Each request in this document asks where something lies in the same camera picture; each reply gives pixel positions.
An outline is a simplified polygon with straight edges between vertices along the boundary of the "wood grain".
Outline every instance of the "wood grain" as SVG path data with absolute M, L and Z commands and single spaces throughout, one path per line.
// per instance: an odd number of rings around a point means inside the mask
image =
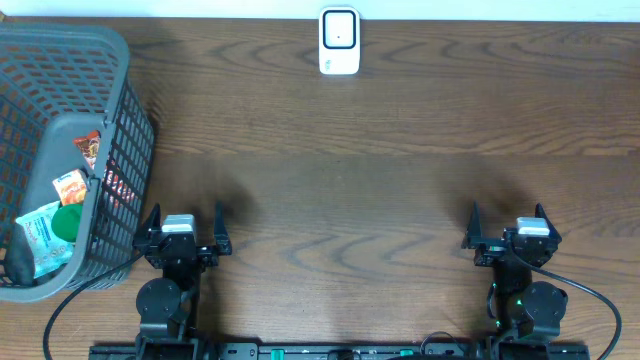
M 612 358 L 637 358 L 638 25 L 365 21 L 360 72 L 323 77 L 314 21 L 19 20 L 107 25 L 129 43 L 159 129 L 147 209 L 195 214 L 207 243 L 227 206 L 235 253 L 203 279 L 213 337 L 480 336 L 491 272 L 459 248 L 470 204 L 499 232 L 541 202 L 564 239 L 547 268 L 609 296 L 624 319 Z M 54 355 L 133 340 L 137 291 L 159 275 L 140 262 L 79 297 Z M 595 358 L 613 316 L 561 287 L 561 339 Z M 2 357 L 41 358 L 64 296 L 2 304 Z

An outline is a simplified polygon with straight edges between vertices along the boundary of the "wire mesh basket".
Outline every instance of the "wire mesh basket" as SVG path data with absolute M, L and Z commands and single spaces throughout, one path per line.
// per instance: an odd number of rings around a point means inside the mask
M 129 51 L 102 27 L 0 24 L 0 301 L 73 289 L 129 259 L 151 170 L 153 129 L 127 78 Z M 91 169 L 73 139 L 98 130 Z M 73 255 L 33 278 L 16 217 L 59 200 L 52 180 L 74 169 L 87 194 Z M 95 284 L 122 282 L 128 269 Z

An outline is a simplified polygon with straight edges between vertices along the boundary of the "black cable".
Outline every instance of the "black cable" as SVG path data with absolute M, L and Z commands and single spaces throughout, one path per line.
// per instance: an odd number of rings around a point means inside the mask
M 513 250 L 513 248 L 509 248 L 511 251 L 510 253 L 513 255 L 513 258 L 519 262 L 522 266 L 525 266 L 527 268 L 529 268 L 531 271 L 535 271 L 539 274 L 542 274 L 544 276 L 548 276 L 554 280 L 557 281 L 561 281 L 565 284 L 569 284 L 573 287 L 576 287 L 584 292 L 586 292 L 587 294 L 593 295 L 595 296 L 598 300 L 602 301 L 603 303 L 607 304 L 607 306 L 611 309 L 611 311 L 613 311 L 613 315 L 616 318 L 616 331 L 613 334 L 613 338 L 611 338 L 611 341 L 609 342 L 609 345 L 607 346 L 607 348 L 604 350 L 604 352 L 602 353 L 602 355 L 600 355 L 600 357 L 598 357 L 598 360 L 604 360 L 607 358 L 607 356 L 609 356 L 609 354 L 611 354 L 611 352 L 613 351 L 613 348 L 616 347 L 616 344 L 618 343 L 618 340 L 620 339 L 620 333 L 622 332 L 622 317 L 620 316 L 620 312 L 618 311 L 618 308 L 611 302 L 611 300 L 607 299 L 604 295 L 600 294 L 599 292 L 588 288 L 578 282 L 575 282 L 573 280 L 567 279 L 563 276 L 560 275 L 556 275 L 550 271 L 546 271 L 546 270 L 542 270 L 539 267 L 533 266 L 531 264 L 529 264 L 528 262 L 522 260 L 522 258 L 520 256 L 518 256 L 518 254 L 515 253 L 515 251 Z
M 42 336 L 42 350 L 44 351 L 44 358 L 46 360 L 53 360 L 53 358 L 51 357 L 51 351 L 49 349 L 49 335 L 51 335 L 51 329 L 53 328 L 53 323 L 56 321 L 56 319 L 58 318 L 58 315 L 60 315 L 60 313 L 62 312 L 62 309 L 64 309 L 65 306 L 67 306 L 71 300 L 73 300 L 73 298 L 75 298 L 76 296 L 78 296 L 78 294 L 80 294 L 83 290 L 85 290 L 86 288 L 90 287 L 91 285 L 97 283 L 98 281 L 109 277 L 113 274 L 115 274 L 116 272 L 133 265 L 133 263 L 135 263 L 136 261 L 138 261 L 141 257 L 144 256 L 144 254 L 146 253 L 146 251 L 141 251 L 138 255 L 132 257 L 131 259 L 127 260 L 126 262 L 116 266 L 115 268 L 107 271 L 106 273 L 102 274 L 102 275 L 98 275 L 96 277 L 94 277 L 93 279 L 87 281 L 86 283 L 80 285 L 79 288 L 75 289 L 71 294 L 69 294 L 69 296 L 66 297 L 66 299 L 64 299 L 64 301 L 62 301 L 60 303 L 60 305 L 58 305 L 58 308 L 56 309 L 56 311 L 53 312 L 53 314 L 51 315 L 51 318 L 49 319 L 49 322 L 47 323 L 47 327 L 44 329 L 44 335 Z
M 429 336 L 427 336 L 423 341 L 422 344 L 420 344 L 420 354 L 422 355 L 426 355 L 425 352 L 425 346 L 429 343 L 429 340 L 431 340 L 432 337 L 436 336 L 436 335 L 447 335 L 448 337 L 451 338 L 451 340 L 453 340 L 453 342 L 456 344 L 456 346 L 458 347 L 458 349 L 460 349 L 462 351 L 462 353 L 464 354 L 464 349 L 462 348 L 462 346 L 460 346 L 460 344 L 458 343 L 458 341 L 456 340 L 456 338 L 453 337 L 453 335 L 449 334 L 446 331 L 436 331 L 436 332 L 432 332 L 431 334 L 429 334 Z

